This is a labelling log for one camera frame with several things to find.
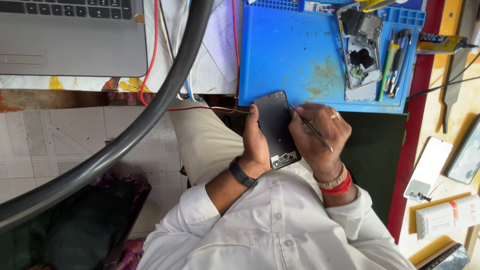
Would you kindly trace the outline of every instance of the hand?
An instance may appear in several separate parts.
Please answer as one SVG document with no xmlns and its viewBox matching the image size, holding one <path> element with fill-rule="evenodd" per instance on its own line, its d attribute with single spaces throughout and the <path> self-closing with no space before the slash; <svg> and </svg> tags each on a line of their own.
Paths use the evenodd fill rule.
<svg viewBox="0 0 480 270">
<path fill-rule="evenodd" d="M 258 126 L 258 117 L 257 106 L 250 105 L 250 113 L 247 116 L 243 132 L 245 151 L 239 160 L 240 168 L 252 178 L 258 178 L 271 169 L 267 139 Z"/>
<path fill-rule="evenodd" d="M 331 116 L 337 111 L 326 105 L 306 103 L 296 106 L 296 110 L 292 110 L 292 121 L 288 126 L 295 145 L 320 182 L 334 181 L 342 172 L 340 153 L 352 133 L 352 128 L 340 114 L 332 119 Z M 333 152 L 327 149 L 315 131 L 304 131 L 303 121 L 299 116 L 313 121 L 313 125 L 333 148 Z"/>
</svg>

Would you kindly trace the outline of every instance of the laptop keyboard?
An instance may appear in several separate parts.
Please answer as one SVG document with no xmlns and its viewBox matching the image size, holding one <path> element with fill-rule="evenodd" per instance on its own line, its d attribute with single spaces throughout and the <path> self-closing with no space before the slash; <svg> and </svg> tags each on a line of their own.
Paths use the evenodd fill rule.
<svg viewBox="0 0 480 270">
<path fill-rule="evenodd" d="M 0 12 L 69 17 L 132 19 L 130 0 L 0 0 Z"/>
</svg>

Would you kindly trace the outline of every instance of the white floor tile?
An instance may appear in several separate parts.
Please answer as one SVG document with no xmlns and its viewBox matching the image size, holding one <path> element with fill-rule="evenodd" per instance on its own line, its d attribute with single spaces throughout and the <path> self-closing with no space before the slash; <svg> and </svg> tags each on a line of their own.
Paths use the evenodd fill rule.
<svg viewBox="0 0 480 270">
<path fill-rule="evenodd" d="M 0 113 L 0 179 L 33 176 L 22 113 Z"/>
<path fill-rule="evenodd" d="M 151 232 L 130 233 L 130 235 L 128 236 L 128 239 L 129 239 L 129 240 L 135 240 L 135 239 L 138 239 L 138 238 L 147 238 L 147 236 L 148 236 L 150 233 L 151 233 Z"/>
<path fill-rule="evenodd" d="M 180 202 L 181 181 L 179 172 L 143 173 L 152 190 L 138 216 L 132 233 L 151 232 L 155 224 Z"/>
<path fill-rule="evenodd" d="M 33 177 L 0 179 L 0 203 L 15 198 L 34 188 L 35 179 Z"/>
<path fill-rule="evenodd" d="M 144 107 L 136 106 L 104 107 L 108 140 L 120 135 L 143 110 Z M 168 114 L 165 114 L 152 131 L 120 162 L 120 176 L 143 172 L 178 172 L 180 153 Z"/>
<path fill-rule="evenodd" d="M 55 177 L 35 177 L 35 185 L 37 187 L 45 184 L 46 182 L 49 182 L 50 180 L 54 179 Z"/>
<path fill-rule="evenodd" d="M 103 107 L 24 111 L 34 177 L 59 176 L 105 147 Z"/>
</svg>

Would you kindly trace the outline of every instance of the red table edge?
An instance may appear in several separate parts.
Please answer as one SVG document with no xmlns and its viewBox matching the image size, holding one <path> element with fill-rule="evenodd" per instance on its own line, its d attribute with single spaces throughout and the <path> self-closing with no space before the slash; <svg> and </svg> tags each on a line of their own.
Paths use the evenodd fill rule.
<svg viewBox="0 0 480 270">
<path fill-rule="evenodd" d="M 445 0 L 428 0 L 426 7 L 425 25 L 422 32 L 438 34 Z M 432 75 L 434 55 L 418 55 L 413 74 L 413 81 L 410 94 L 415 94 L 429 88 L 430 77 Z M 403 193 L 407 187 L 413 172 L 415 163 L 415 154 L 419 143 L 421 123 L 425 102 L 427 96 L 420 96 L 410 100 L 408 105 L 408 120 L 405 124 L 406 140 L 400 150 L 400 158 L 396 170 L 395 186 L 392 194 L 392 203 L 390 205 L 390 214 L 388 216 L 387 229 L 398 244 L 400 231 L 402 229 L 403 215 L 407 199 L 403 197 Z"/>
</svg>

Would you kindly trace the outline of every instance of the black cable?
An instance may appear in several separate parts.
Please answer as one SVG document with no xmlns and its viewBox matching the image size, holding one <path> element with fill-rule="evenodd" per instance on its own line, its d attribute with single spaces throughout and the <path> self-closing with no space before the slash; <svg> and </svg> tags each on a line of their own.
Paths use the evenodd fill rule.
<svg viewBox="0 0 480 270">
<path fill-rule="evenodd" d="M 468 66 L 466 68 L 464 68 L 459 74 L 457 74 L 453 79 L 451 79 L 448 84 L 445 84 L 445 85 L 442 85 L 442 86 L 438 86 L 438 87 L 434 87 L 434 88 L 430 88 L 430 89 L 427 89 L 427 90 L 423 90 L 421 92 L 418 92 L 417 94 L 415 95 L 411 95 L 409 97 L 407 97 L 407 99 L 410 99 L 410 98 L 416 98 L 416 97 L 419 97 L 419 96 L 423 96 L 425 94 L 428 94 L 432 91 L 435 91 L 437 89 L 440 89 L 440 88 L 443 88 L 445 86 L 449 86 L 451 84 L 453 84 L 453 80 L 457 79 L 463 72 L 465 72 L 465 70 L 467 70 L 474 62 L 475 60 L 480 56 L 480 52 L 477 54 L 477 56 L 475 56 L 475 58 L 472 60 L 472 62 L 470 62 L 470 64 L 468 64 Z M 469 81 L 470 79 L 467 79 L 467 80 L 462 80 L 462 81 L 458 81 L 456 83 L 461 83 L 461 82 L 465 82 L 465 81 Z"/>
<path fill-rule="evenodd" d="M 158 0 L 158 4 L 160 5 L 160 10 L 162 11 L 162 19 L 163 19 L 163 24 L 165 25 L 165 33 L 167 34 L 167 42 L 168 42 L 168 46 L 170 47 L 170 53 L 172 54 L 173 60 L 175 60 L 175 56 L 174 56 L 175 54 L 173 54 L 172 43 L 170 42 L 170 34 L 168 33 L 167 21 L 165 20 L 165 12 L 163 12 L 163 8 L 162 8 L 162 0 Z"/>
<path fill-rule="evenodd" d="M 434 88 L 430 88 L 430 89 L 427 89 L 427 90 L 424 90 L 424 91 L 421 91 L 415 95 L 411 95 L 409 97 L 407 97 L 407 99 L 411 99 L 411 98 L 416 98 L 416 97 L 419 97 L 419 96 L 423 96 L 425 94 L 428 94 L 430 92 L 433 92 L 435 90 L 438 90 L 440 88 L 443 88 L 445 86 L 449 86 L 449 85 L 454 85 L 454 84 L 458 84 L 458 83 L 462 83 L 462 82 L 466 82 L 466 81 L 470 81 L 470 80 L 475 80 L 475 79 L 480 79 L 480 77 L 474 77 L 474 78 L 470 78 L 470 79 L 465 79 L 465 80 L 461 80 L 461 81 L 457 81 L 457 82 L 452 82 L 452 83 L 448 83 L 448 84 L 444 84 L 442 86 L 437 86 L 437 87 L 434 87 Z"/>
<path fill-rule="evenodd" d="M 207 27 L 213 0 L 193 0 L 184 38 L 157 95 L 115 140 L 75 168 L 27 193 L 0 204 L 0 234 L 60 203 L 125 156 L 167 111 L 192 68 Z"/>
</svg>

